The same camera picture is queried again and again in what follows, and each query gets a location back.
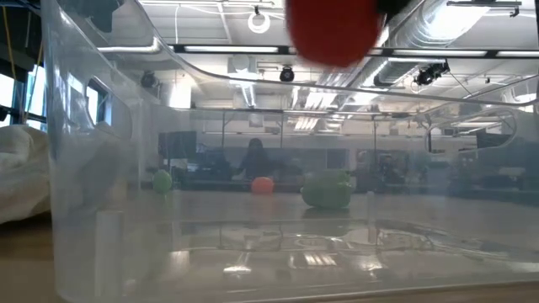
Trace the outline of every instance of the green object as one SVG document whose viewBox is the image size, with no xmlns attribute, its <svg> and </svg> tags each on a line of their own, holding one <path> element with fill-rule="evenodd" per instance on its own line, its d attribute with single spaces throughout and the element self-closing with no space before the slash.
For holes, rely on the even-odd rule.
<svg viewBox="0 0 539 303">
<path fill-rule="evenodd" d="M 326 171 L 307 177 L 302 198 L 312 207 L 339 209 L 350 204 L 354 187 L 344 171 Z"/>
<path fill-rule="evenodd" d="M 158 170 L 153 175 L 153 190 L 158 194 L 166 194 L 172 188 L 172 177 L 170 173 L 165 170 Z"/>
</svg>

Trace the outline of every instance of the white fabric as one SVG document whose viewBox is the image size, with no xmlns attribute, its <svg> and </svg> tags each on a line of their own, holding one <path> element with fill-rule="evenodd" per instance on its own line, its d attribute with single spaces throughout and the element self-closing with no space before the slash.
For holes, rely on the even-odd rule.
<svg viewBox="0 0 539 303">
<path fill-rule="evenodd" d="M 50 209 L 46 133 L 26 125 L 0 128 L 0 224 Z"/>
</svg>

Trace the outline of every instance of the orange ball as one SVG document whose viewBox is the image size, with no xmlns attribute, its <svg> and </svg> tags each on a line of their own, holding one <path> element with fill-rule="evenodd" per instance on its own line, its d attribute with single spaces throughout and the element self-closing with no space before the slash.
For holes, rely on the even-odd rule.
<svg viewBox="0 0 539 303">
<path fill-rule="evenodd" d="M 286 21 L 299 56 L 325 66 L 347 67 L 374 46 L 382 16 L 376 0 L 290 0 Z"/>
<path fill-rule="evenodd" d="M 251 192 L 253 194 L 273 194 L 275 183 L 272 179 L 258 177 L 251 183 Z"/>
</svg>

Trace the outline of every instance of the clear plastic bin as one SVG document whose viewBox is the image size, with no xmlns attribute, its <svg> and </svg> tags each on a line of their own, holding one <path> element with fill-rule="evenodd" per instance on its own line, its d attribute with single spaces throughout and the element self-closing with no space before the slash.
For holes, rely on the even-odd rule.
<svg viewBox="0 0 539 303">
<path fill-rule="evenodd" d="M 136 1 L 110 1 L 125 27 L 102 32 L 87 12 L 103 2 L 42 3 L 64 299 L 351 300 L 539 277 L 539 118 L 504 95 L 537 77 L 467 99 L 234 79 L 174 54 Z M 289 97 L 176 109 L 149 72 Z M 314 105 L 348 97 L 372 103 Z M 272 194 L 252 193 L 261 177 Z"/>
</svg>

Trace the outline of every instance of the person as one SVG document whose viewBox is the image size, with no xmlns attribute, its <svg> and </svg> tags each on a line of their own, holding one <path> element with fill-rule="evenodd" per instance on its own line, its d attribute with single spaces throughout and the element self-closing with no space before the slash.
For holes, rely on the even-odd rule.
<svg viewBox="0 0 539 303">
<path fill-rule="evenodd" d="M 249 141 L 247 154 L 243 158 L 237 174 L 245 171 L 245 178 L 249 180 L 268 177 L 271 174 L 271 166 L 271 160 L 268 158 L 262 141 L 253 138 Z"/>
</svg>

